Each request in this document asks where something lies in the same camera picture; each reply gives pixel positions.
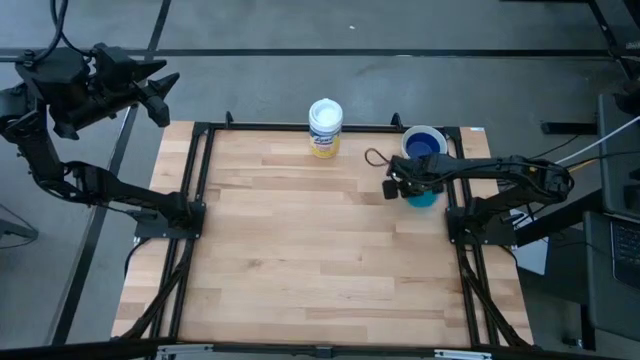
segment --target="white container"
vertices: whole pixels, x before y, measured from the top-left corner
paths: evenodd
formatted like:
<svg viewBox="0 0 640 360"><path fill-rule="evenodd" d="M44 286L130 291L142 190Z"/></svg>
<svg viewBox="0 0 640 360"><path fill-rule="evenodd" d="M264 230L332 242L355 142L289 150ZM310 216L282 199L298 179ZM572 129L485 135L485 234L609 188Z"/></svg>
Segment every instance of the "white container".
<svg viewBox="0 0 640 360"><path fill-rule="evenodd" d="M340 149L342 108L330 99L318 100L309 109L311 152L319 158L335 156Z"/></svg>

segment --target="concrete floor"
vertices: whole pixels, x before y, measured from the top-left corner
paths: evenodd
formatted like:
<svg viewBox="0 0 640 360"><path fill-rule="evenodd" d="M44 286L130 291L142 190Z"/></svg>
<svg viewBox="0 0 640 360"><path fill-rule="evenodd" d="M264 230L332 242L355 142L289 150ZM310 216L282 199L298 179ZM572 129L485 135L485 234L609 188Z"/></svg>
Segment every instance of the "concrete floor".
<svg viewBox="0 0 640 360"><path fill-rule="evenodd" d="M72 1L65 33L78 46L96 42L146 48L161 0ZM621 2L601 1L620 40L640 38ZM0 48L45 46L53 35L43 0L4 0ZM187 0L174 1L160 48L604 48L588 7L497 0ZM618 66L586 60L413 58L168 58L163 74L181 79L167 101L175 120L304 122L313 101L330 97L345 122L382 124L394 112L407 125L483 126L494 155L532 155L567 139L544 136L541 121L589 120L601 92L616 90ZM14 85L0 64L0 83ZM62 159L106 166L124 114L82 132L54 137ZM139 112L120 175L147 186L162 131ZM560 158L590 143L582 137ZM0 203L40 230L38 241L0 251L0 348L48 343L62 289L90 210L40 191L15 148L0 141ZM575 199L599 186L596 166L576 175ZM108 214L70 334L72 342L109 338L134 223ZM577 306L524 288L538 345L567 350ZM576 316L549 316L564 314ZM631 358L640 345L598 332L598 353ZM237 358L240 355L224 355ZM251 355L246 358L266 358Z"/></svg>

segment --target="blue cup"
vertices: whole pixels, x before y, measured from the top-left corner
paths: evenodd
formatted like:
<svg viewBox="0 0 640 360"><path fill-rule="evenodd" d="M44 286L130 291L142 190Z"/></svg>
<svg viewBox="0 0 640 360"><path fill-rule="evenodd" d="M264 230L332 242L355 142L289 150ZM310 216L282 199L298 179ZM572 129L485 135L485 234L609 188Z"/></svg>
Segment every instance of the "blue cup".
<svg viewBox="0 0 640 360"><path fill-rule="evenodd" d="M416 159L431 153L447 153L447 140L431 126L418 125L407 130L402 136L402 155L408 159ZM438 195L425 191L420 196L407 199L409 204L417 208L426 208L438 200Z"/></svg>

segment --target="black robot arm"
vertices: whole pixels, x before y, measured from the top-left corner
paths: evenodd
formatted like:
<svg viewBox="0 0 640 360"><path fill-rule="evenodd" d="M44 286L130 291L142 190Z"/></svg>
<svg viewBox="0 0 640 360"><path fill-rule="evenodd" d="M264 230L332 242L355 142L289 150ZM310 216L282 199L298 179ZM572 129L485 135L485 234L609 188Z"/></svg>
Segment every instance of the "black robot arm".
<svg viewBox="0 0 640 360"><path fill-rule="evenodd" d="M169 108L163 99L179 74L139 85L165 66L165 61L135 61L122 49L104 44L96 45L92 54L93 74L83 56L68 48L54 50L37 64L28 58L17 63L24 82L0 91L0 134L17 145L35 182L46 192L87 205L107 206L115 201L139 206L145 211L128 213L139 223L155 227L155 236L199 234L201 216L194 216L194 211L200 214L202 207L188 203L183 194L153 192L125 184L106 169L60 161L47 131L47 106L54 131L63 138L78 139L80 129L115 117L116 112L136 103L147 108L158 126L169 124Z"/></svg>
<svg viewBox="0 0 640 360"><path fill-rule="evenodd" d="M418 159L394 156L383 183L385 197L419 196L425 191L441 192L454 179L503 179L515 186L489 198L473 198L464 208L448 209L450 233L482 234L496 215L533 202L544 205L563 202L571 189L569 171L547 160L522 156L487 159L456 159L431 154Z"/></svg>

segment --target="wood plank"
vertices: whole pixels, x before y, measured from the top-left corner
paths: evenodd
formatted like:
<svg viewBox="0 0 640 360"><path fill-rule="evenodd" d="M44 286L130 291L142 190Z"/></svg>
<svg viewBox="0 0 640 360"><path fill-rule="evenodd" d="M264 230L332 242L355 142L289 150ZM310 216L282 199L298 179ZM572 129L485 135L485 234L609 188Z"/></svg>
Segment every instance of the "wood plank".
<svg viewBox="0 0 640 360"><path fill-rule="evenodd" d="M192 126L165 131L151 188L179 189ZM483 131L461 133L466 157L489 156ZM180 339L469 346L446 194L427 209L384 200L386 169L364 161L369 147L399 154L400 139L344 133L337 157L317 159L303 132L217 131ZM490 196L497 186L474 180L472 192ZM166 249L166 240L152 240L133 256L113 335L153 299ZM494 300L530 340L517 271L498 250L484 248Z"/></svg>

